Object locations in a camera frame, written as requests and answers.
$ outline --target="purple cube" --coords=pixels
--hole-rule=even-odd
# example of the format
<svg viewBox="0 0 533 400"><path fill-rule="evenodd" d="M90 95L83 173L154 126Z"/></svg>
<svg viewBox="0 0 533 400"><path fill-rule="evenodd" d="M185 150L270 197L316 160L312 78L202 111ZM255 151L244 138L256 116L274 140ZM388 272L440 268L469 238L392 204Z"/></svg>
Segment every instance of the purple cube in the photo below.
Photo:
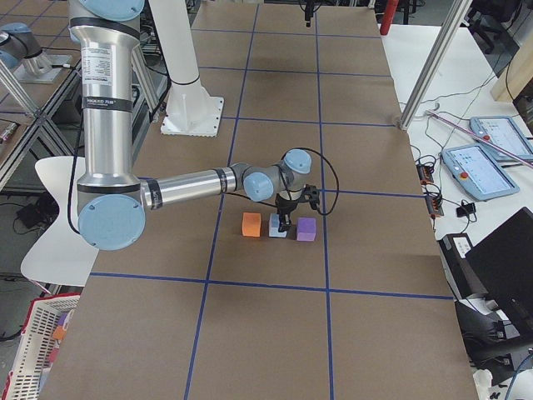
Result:
<svg viewBox="0 0 533 400"><path fill-rule="evenodd" d="M316 238L316 219L298 218L296 225L296 240L298 242L313 242Z"/></svg>

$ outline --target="robotic arm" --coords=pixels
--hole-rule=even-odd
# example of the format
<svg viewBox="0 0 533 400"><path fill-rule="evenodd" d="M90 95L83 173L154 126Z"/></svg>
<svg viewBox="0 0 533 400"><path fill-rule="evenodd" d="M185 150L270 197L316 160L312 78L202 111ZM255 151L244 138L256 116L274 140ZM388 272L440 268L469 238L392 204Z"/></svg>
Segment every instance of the robotic arm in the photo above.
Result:
<svg viewBox="0 0 533 400"><path fill-rule="evenodd" d="M22 60L26 71L40 76L52 70L52 63L33 36L31 29L19 22L0 27L0 60L8 68L16 67Z"/></svg>
<svg viewBox="0 0 533 400"><path fill-rule="evenodd" d="M181 1L176 7L186 13ZM238 163L163 179L133 175L131 59L143 6L144 0L70 0L71 34L82 46L86 172L77 181L77 210L83 238L103 250L124 248L142 234L145 208L242 189L256 202L276 194L281 232L298 203L316 209L318 192L306 186L311 157L301 149L266 168Z"/></svg>

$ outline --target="black box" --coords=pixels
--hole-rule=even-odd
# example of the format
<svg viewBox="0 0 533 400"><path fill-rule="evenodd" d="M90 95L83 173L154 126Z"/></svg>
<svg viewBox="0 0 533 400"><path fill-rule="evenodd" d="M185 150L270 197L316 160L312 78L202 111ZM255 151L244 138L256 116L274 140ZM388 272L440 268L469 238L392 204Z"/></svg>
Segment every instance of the black box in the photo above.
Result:
<svg viewBox="0 0 533 400"><path fill-rule="evenodd" d="M459 289L460 298L467 298L474 293L487 294L487 290L466 260L466 253L473 248L468 235L452 233L445 235L438 243Z"/></svg>

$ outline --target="metal pole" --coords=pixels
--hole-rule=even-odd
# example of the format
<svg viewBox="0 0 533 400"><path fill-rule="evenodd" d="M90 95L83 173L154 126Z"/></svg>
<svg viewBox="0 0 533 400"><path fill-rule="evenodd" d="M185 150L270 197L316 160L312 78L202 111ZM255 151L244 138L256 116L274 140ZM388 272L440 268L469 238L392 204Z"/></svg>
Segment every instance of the metal pole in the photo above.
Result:
<svg viewBox="0 0 533 400"><path fill-rule="evenodd" d="M504 153L507 157L512 158L513 160L519 162L520 164L524 164L526 167L529 167L529 168L533 169L533 164L531 164L530 162L527 162L525 159L516 156L516 155L513 154L512 152L508 152L508 151L505 150L504 148L501 148L500 146L497 146L497 145L495 145L494 143L489 142L488 140L485 140L483 137L479 137L479 136L477 136L477 135L476 135L475 133L473 133L472 131L469 131L468 129L465 129L465 128L463 128L463 127L460 127L459 125L457 125L456 123L453 123L452 121L448 121L446 118L441 117L441 116L438 115L436 112L433 112L433 111L431 111L431 110L428 110L428 111L426 111L426 113L428 113L431 117L438 119L439 121L442 121L442 122L444 122L444 123L447 123L448 125L452 126L454 129L457 129L458 131L461 131L461 132L463 132L463 133L466 133L468 136L470 136L471 138L473 138L473 139L476 140L477 142L479 142L479 143L484 143L484 144L486 144L487 146L489 146L489 147L491 147L491 148L494 148L494 149L497 150L498 152L500 152L500 153Z"/></svg>
<svg viewBox="0 0 533 400"><path fill-rule="evenodd" d="M144 98L147 100L150 112L156 111L157 104L159 103L156 95L156 89L153 86L153 81L150 79L150 73L148 72L144 56L142 55L141 47L135 46L132 51L132 64L139 84L141 85Z"/></svg>
<svg viewBox="0 0 533 400"><path fill-rule="evenodd" d="M430 86L431 80L435 76L436 70L441 64L442 58L446 54L446 50L450 46L451 40L455 36L457 28L461 25L470 5L471 0L455 0L451 5L448 16L409 96L400 121L398 121L400 129L407 129L415 117L416 110L420 106L421 100L426 94L427 88Z"/></svg>
<svg viewBox="0 0 533 400"><path fill-rule="evenodd" d="M6 67L6 64L0 60L0 82L2 82L7 91L12 94L15 100L26 110L27 113L35 116L39 110L39 107L32 100L31 97L26 93L24 88L15 78L15 76L9 71L9 68Z"/></svg>

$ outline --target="orange cube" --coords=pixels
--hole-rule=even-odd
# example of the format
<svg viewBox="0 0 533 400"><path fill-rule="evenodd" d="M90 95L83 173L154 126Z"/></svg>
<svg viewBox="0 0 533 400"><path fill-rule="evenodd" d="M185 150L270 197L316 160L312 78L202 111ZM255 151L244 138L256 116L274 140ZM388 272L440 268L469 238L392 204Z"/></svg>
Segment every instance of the orange cube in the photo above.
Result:
<svg viewBox="0 0 533 400"><path fill-rule="evenodd" d="M56 330L53 331L52 338L56 340L63 340L65 338L65 333L67 333L67 331L63 327L56 327Z"/></svg>
<svg viewBox="0 0 533 400"><path fill-rule="evenodd" d="M242 213L242 236L253 238L261 236L261 214L257 212Z"/></svg>

